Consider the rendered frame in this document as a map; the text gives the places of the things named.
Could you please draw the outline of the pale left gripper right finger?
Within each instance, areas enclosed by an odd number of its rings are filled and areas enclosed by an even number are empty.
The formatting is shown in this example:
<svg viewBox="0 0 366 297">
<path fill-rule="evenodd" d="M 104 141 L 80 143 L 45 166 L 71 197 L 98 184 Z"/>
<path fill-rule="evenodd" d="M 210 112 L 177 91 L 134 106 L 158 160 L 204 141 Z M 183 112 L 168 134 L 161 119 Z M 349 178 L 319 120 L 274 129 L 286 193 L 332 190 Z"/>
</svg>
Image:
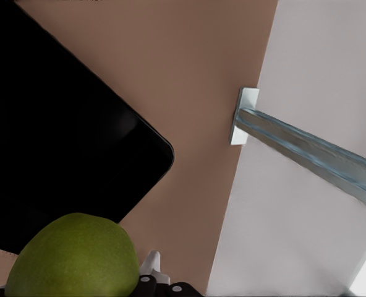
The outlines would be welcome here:
<svg viewBox="0 0 366 297">
<path fill-rule="evenodd" d="M 170 277 L 161 271 L 161 253 L 150 251 L 140 266 L 136 297 L 168 297 Z"/>
</svg>

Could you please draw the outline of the green apple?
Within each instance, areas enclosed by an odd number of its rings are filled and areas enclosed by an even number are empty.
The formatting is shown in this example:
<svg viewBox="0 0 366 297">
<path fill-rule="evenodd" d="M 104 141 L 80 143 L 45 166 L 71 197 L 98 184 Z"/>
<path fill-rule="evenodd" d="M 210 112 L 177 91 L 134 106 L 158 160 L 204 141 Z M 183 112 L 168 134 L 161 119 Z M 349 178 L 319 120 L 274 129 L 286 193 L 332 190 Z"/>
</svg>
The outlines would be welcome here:
<svg viewBox="0 0 366 297">
<path fill-rule="evenodd" d="M 127 232 L 111 220 L 72 213 L 44 227 L 22 249 L 6 297 L 128 297 L 139 263 Z"/>
</svg>

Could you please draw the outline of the black storage box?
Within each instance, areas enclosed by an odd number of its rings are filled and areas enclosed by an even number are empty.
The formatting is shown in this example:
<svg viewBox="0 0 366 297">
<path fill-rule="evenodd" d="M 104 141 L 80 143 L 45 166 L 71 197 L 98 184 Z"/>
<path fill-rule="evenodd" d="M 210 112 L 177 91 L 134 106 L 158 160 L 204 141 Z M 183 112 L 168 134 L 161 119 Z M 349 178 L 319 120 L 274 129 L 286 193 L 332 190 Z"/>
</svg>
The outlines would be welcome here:
<svg viewBox="0 0 366 297">
<path fill-rule="evenodd" d="M 171 144 L 30 17 L 0 0 L 0 286 L 72 212 L 121 221 L 168 172 Z"/>
</svg>

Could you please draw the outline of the silver post foot plate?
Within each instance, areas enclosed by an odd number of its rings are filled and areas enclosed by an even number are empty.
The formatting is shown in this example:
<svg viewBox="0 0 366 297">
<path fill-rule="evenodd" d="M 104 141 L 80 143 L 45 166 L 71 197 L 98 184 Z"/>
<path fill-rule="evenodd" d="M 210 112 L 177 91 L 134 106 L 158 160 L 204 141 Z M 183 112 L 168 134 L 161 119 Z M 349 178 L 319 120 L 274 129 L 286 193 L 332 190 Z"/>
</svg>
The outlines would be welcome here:
<svg viewBox="0 0 366 297">
<path fill-rule="evenodd" d="M 241 109 L 255 109 L 259 92 L 259 88 L 240 88 L 229 136 L 229 143 L 231 145 L 245 145 L 247 143 L 249 134 L 237 126 L 237 119 Z"/>
</svg>

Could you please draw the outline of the silver frame post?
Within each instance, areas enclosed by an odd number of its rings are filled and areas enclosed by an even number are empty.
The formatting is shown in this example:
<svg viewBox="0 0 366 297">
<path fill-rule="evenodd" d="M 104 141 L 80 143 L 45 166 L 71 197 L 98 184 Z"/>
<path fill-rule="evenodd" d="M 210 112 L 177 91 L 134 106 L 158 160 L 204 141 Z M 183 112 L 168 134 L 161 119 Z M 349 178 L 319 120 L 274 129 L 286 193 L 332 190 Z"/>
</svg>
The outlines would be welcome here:
<svg viewBox="0 0 366 297">
<path fill-rule="evenodd" d="M 235 127 L 366 204 L 366 158 L 251 108 Z"/>
</svg>

